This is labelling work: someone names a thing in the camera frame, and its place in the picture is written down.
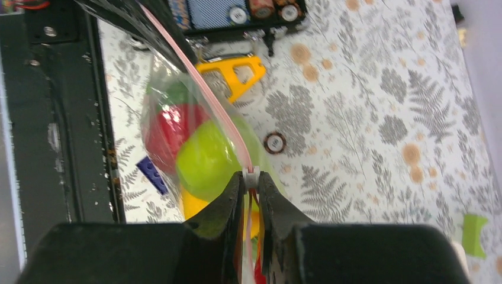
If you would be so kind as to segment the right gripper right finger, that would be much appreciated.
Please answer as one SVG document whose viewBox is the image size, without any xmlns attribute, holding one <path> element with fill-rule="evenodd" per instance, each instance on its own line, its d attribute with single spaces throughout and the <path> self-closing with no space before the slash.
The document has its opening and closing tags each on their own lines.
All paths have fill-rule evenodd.
<svg viewBox="0 0 502 284">
<path fill-rule="evenodd" d="M 256 275 L 265 283 L 304 283 L 301 230 L 314 223 L 280 193 L 268 172 L 258 181 L 260 233 Z"/>
</svg>

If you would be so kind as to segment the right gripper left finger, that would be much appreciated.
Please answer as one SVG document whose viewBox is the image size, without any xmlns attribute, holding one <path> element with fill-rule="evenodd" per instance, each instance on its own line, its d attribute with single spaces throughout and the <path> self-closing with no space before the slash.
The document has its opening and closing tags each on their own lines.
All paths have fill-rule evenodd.
<svg viewBox="0 0 502 284">
<path fill-rule="evenodd" d="M 182 283 L 242 280 L 244 181 L 235 172 L 223 192 L 184 222 Z"/>
</svg>

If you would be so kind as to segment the yellow lemon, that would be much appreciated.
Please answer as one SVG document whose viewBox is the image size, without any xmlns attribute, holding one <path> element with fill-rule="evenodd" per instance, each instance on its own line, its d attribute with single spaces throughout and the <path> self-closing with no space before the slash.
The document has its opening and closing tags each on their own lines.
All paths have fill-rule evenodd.
<svg viewBox="0 0 502 284">
<path fill-rule="evenodd" d="M 184 214 L 186 219 L 192 218 L 209 204 L 209 202 L 191 195 L 182 185 L 179 185 L 179 191 L 181 194 L 181 199 L 179 201 L 181 207 L 180 211 Z M 254 238 L 259 234 L 259 208 L 257 203 L 254 203 L 252 206 L 251 217 L 252 226 L 250 229 L 250 236 Z"/>
</svg>

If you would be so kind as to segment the green apple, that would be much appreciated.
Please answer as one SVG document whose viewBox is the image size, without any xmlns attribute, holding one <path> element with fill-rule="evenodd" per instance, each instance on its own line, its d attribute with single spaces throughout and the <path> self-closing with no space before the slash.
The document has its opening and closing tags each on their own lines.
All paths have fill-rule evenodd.
<svg viewBox="0 0 502 284">
<path fill-rule="evenodd" d="M 181 185 L 191 195 L 211 202 L 224 190 L 234 172 L 242 170 L 234 144 L 214 120 L 201 124 L 183 144 L 175 169 Z"/>
</svg>

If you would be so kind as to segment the clear pink-dotted zip bag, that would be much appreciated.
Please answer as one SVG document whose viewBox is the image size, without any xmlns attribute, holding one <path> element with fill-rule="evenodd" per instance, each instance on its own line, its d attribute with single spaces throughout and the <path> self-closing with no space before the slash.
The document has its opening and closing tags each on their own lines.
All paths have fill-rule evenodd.
<svg viewBox="0 0 502 284">
<path fill-rule="evenodd" d="M 271 283 L 266 270 L 262 182 L 284 194 L 254 130 L 203 72 L 233 73 L 203 63 L 163 1 L 81 1 L 84 10 L 130 33 L 154 52 L 141 115 L 149 158 L 163 178 L 177 183 L 187 218 L 215 203 L 235 173 L 243 176 L 243 241 L 255 261 L 256 283 Z"/>
</svg>

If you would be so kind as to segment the red apple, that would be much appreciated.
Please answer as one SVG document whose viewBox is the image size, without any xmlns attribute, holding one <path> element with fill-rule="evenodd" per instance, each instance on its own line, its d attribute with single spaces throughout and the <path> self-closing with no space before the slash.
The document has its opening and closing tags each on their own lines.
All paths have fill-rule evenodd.
<svg viewBox="0 0 502 284">
<path fill-rule="evenodd" d="M 164 173 L 175 174 L 178 151 L 209 119 L 210 116 L 198 104 L 172 106 L 168 110 L 149 113 L 143 138 L 153 164 Z"/>
</svg>

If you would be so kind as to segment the long green cucumber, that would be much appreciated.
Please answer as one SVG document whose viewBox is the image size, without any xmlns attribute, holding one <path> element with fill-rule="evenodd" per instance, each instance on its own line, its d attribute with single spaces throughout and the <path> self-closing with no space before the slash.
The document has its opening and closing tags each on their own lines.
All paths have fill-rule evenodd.
<svg viewBox="0 0 502 284">
<path fill-rule="evenodd" d="M 144 107 L 149 111 L 164 111 L 173 106 L 197 104 L 195 97 L 180 81 L 159 83 L 150 80 L 144 96 Z"/>
</svg>

